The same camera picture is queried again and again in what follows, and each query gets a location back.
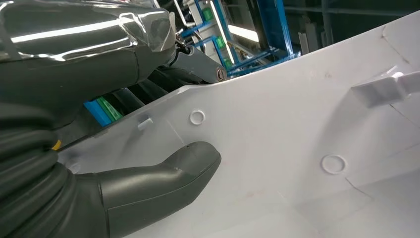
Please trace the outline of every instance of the white panel surface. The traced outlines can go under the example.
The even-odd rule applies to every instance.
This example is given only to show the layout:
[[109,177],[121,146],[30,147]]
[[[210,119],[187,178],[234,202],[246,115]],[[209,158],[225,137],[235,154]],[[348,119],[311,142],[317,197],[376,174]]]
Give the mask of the white panel surface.
[[[418,238],[420,98],[368,109],[349,90],[394,65],[420,70],[419,22],[417,12],[272,68],[183,87],[60,159],[103,171],[157,164],[194,141],[216,147],[222,162],[197,200],[130,238]],[[201,125],[189,121],[194,110]],[[153,125],[134,132],[145,117]],[[342,173],[321,168],[330,154],[346,160]]]

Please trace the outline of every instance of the green component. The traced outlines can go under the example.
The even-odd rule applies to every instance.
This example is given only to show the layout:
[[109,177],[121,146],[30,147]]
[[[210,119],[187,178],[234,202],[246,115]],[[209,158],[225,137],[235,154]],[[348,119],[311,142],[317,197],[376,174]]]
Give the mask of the green component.
[[206,7],[202,11],[203,11],[205,21],[210,21],[214,18],[213,12],[211,11],[210,7]]
[[216,44],[217,44],[217,47],[220,49],[220,48],[223,48],[223,47],[225,47],[226,46],[226,44],[224,43],[224,41],[223,41],[223,38],[222,38],[222,36],[217,36],[216,37]]
[[229,69],[230,67],[232,67],[232,61],[230,61],[228,57],[224,58],[223,61],[224,61],[224,65],[226,66],[226,69]]
[[111,121],[116,121],[122,117],[122,115],[105,98],[100,97],[96,101]]

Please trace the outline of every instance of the plastic wrap cover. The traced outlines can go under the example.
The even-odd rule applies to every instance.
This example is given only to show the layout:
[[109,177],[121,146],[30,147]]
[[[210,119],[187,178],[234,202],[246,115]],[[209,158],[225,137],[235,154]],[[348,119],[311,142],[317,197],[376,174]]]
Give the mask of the plastic wrap cover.
[[135,46],[173,47],[169,13],[115,1],[0,1],[0,62],[83,59]]

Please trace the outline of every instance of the blue metal frame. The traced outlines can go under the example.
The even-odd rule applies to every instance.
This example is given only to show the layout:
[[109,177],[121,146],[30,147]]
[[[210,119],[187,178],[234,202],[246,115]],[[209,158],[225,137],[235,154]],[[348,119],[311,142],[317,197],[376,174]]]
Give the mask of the blue metal frame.
[[297,53],[291,54],[289,56],[286,56],[286,57],[284,57],[282,59],[279,59],[277,61],[274,61],[273,63],[269,63],[269,64],[266,64],[266,65],[260,65],[260,66],[256,66],[256,67],[251,67],[251,68],[247,68],[245,70],[239,70],[239,71],[235,71],[235,72],[229,71],[227,73],[227,76],[242,76],[242,75],[245,75],[245,74],[248,74],[248,73],[252,73],[252,72],[255,72],[255,71],[258,71],[258,70],[261,70],[261,69],[269,68],[271,66],[277,65],[279,63],[283,63],[285,61],[294,59],[294,58],[299,57],[299,56],[301,56],[301,52],[297,52]]
[[[219,16],[220,24],[222,25],[222,28],[224,31],[224,36],[226,37],[228,41],[232,41],[232,37],[230,36],[230,33],[229,33],[229,28],[226,25],[226,21],[224,20],[224,17],[223,17],[224,16],[223,12],[220,8],[219,0],[214,0],[213,3],[214,3],[214,8],[216,9],[217,15]],[[230,51],[232,53],[233,60],[235,61],[235,63],[239,62],[238,55],[236,54],[235,49],[228,45],[226,45],[226,47],[230,48]]]
[[194,2],[196,3],[198,13],[200,14],[200,17],[201,17],[201,21],[205,22],[206,20],[204,19],[204,14],[203,14],[203,11],[201,11],[201,7],[198,0],[194,0]]
[[191,35],[194,31],[196,31],[196,30],[198,30],[198,29],[200,29],[200,28],[202,28],[202,27],[205,27],[205,26],[207,26],[207,25],[210,25],[210,24],[211,24],[211,22],[209,22],[209,21],[206,21],[206,22],[203,22],[203,23],[201,23],[201,24],[198,24],[198,25],[196,25],[195,27],[189,28],[188,30],[185,30],[185,31],[181,32],[181,36],[182,36],[182,37],[189,36],[189,35]]
[[101,106],[96,100],[91,102],[85,102],[83,105],[93,115],[93,117],[96,119],[96,121],[99,122],[101,126],[106,126],[112,123],[111,119],[109,119],[108,115],[104,112],[104,110],[101,108]]
[[209,41],[212,41],[212,42],[213,42],[213,44],[214,44],[214,48],[216,49],[217,55],[219,56],[220,63],[222,64],[222,66],[223,66],[224,68],[226,68],[226,64],[224,63],[222,53],[220,52],[219,47],[217,47],[217,42],[216,42],[216,39],[217,39],[217,37],[216,37],[216,36],[210,36],[210,37],[207,37],[207,38],[203,39],[202,41],[199,41],[199,42],[197,42],[197,43],[195,43],[195,44],[192,44],[192,46],[194,46],[194,47],[198,47],[198,46],[201,46],[201,45],[203,45],[203,44],[205,44],[205,43],[207,43],[207,42],[209,42]]
[[271,47],[293,54],[283,0],[257,0],[265,36]]
[[280,24],[283,30],[284,44],[288,55],[293,54],[292,41],[290,39],[289,26],[287,25],[286,12],[284,11],[283,0],[277,0],[277,11],[280,17]]
[[261,58],[264,58],[264,57],[267,57],[267,56],[271,55],[274,51],[275,50],[263,51],[263,52],[259,53],[258,55],[253,56],[252,58],[246,59],[244,61],[241,61],[241,62],[233,65],[229,69],[229,71],[235,71],[235,70],[237,70],[239,68],[242,68],[242,67],[245,67],[247,65],[250,65],[250,64],[254,63],[255,61],[257,61],[257,60],[259,60]]

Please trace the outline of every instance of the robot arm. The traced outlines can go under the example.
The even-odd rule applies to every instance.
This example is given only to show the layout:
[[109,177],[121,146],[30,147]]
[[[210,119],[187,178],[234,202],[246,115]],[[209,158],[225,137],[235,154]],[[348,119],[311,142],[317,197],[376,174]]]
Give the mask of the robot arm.
[[171,25],[165,10],[115,2],[0,1],[0,237],[120,238],[200,194],[221,160],[205,142],[83,175],[51,150],[83,102],[174,65]]

